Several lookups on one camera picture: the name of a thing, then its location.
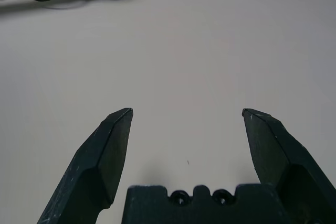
white table surface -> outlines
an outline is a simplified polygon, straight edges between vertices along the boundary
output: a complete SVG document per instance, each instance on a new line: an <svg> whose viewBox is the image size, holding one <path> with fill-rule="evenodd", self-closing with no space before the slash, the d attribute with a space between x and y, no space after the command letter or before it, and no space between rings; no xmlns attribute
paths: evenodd
<svg viewBox="0 0 336 224"><path fill-rule="evenodd" d="M336 185L336 0L0 1L0 222L36 223L73 154L134 108L126 190L258 178L241 111L280 119Z"/></svg>

white surface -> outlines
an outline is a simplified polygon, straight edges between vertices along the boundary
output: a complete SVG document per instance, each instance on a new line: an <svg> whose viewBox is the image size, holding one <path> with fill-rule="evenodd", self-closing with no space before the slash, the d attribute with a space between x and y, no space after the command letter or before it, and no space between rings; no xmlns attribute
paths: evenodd
<svg viewBox="0 0 336 224"><path fill-rule="evenodd" d="M129 106L99 224L121 223L133 184L258 182L245 107L280 119L336 185L335 0L2 0L0 33L1 223L36 223L76 149Z"/></svg>

screw hole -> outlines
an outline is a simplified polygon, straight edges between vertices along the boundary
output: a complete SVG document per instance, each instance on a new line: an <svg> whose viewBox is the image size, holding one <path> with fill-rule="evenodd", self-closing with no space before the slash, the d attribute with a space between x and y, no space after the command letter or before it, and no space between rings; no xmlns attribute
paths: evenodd
<svg viewBox="0 0 336 224"><path fill-rule="evenodd" d="M169 198L170 202L178 206L186 206L190 203L190 197L185 191L175 191Z"/></svg>
<svg viewBox="0 0 336 224"><path fill-rule="evenodd" d="M224 189L215 191L212 199L221 206L232 205L235 202L235 197Z"/></svg>

